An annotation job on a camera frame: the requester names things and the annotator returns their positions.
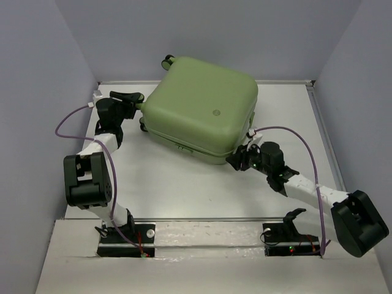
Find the green hard-shell suitcase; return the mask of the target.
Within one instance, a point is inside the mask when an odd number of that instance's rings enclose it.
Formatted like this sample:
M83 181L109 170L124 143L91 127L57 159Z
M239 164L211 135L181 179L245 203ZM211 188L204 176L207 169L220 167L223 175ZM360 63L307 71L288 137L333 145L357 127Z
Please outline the green hard-shell suitcase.
M225 164L253 123L257 82L187 56L167 55L161 66L167 74L141 104L141 130L208 164Z

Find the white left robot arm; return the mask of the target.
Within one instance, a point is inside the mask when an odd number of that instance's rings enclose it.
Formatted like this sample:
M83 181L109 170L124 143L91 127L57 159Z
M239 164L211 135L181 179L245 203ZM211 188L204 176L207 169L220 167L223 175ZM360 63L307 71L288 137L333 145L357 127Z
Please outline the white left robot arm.
M123 142L122 123L133 119L144 101L139 92L110 92L107 98L95 97L87 104L97 112L93 137L77 154L63 160L67 204L95 214L104 223L98 229L104 238L116 235L128 242L136 233L133 215L117 203L118 183L111 155Z

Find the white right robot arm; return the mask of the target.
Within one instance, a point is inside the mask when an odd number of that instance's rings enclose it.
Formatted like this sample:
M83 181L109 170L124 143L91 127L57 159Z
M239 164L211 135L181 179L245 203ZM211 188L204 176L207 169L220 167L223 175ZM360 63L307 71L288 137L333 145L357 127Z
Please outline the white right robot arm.
M253 168L263 173L270 188L285 197L322 208L333 222L326 238L354 257L362 257L390 233L368 194L334 190L307 179L285 164L284 153L275 142L241 145L226 161L236 171Z

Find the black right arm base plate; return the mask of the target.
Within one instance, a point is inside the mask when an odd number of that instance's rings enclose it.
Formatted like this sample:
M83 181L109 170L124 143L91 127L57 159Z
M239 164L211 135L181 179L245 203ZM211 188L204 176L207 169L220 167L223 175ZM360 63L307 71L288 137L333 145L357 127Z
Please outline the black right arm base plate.
M283 222L264 223L260 241L267 257L321 256L318 237L295 233Z

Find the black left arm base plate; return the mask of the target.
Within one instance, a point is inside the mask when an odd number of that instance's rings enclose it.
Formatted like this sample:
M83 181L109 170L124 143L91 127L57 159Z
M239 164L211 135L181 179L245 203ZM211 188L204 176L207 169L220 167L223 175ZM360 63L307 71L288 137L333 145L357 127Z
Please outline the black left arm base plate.
M134 231L126 226L120 227L125 238L115 228L107 227L104 223L94 228L99 234L97 255L100 257L155 257L156 224L154 222L136 222Z

